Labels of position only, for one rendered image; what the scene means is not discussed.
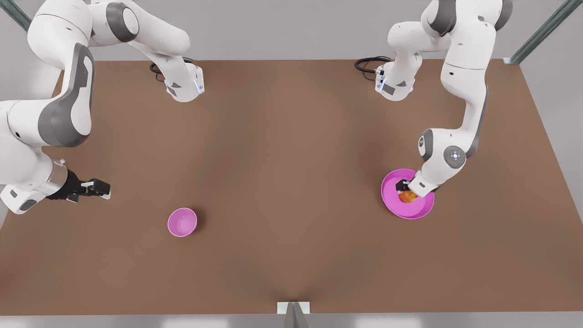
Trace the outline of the pink plate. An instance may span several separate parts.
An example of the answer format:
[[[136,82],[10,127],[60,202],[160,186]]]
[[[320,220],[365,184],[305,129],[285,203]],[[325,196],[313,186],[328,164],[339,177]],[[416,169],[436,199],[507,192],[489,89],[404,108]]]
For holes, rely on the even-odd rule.
[[[381,184],[381,197],[386,207],[395,215],[408,220],[416,220],[431,212],[435,203],[433,192],[416,199],[412,203],[404,203],[399,199],[396,184],[401,180],[410,180],[415,171],[412,169],[396,169],[387,174]]]

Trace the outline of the pink bowl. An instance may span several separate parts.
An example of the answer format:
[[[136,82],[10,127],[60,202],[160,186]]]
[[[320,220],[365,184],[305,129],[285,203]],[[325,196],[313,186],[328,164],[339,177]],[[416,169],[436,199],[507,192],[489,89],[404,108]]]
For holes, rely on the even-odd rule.
[[[168,218],[167,228],[176,237],[188,236],[196,229],[198,218],[190,208],[176,209]]]

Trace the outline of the silver frame post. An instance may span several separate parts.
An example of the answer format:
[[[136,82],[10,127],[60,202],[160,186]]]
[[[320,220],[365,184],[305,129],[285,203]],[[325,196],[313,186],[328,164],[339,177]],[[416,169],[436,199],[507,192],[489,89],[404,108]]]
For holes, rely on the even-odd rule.
[[[32,20],[14,0],[0,0],[0,8],[24,31],[28,31]]]
[[[310,328],[306,314],[310,314],[309,302],[278,302],[277,314],[285,315],[283,328]]]
[[[512,56],[502,58],[502,62],[505,65],[522,63],[581,4],[583,4],[583,0],[565,0]]]

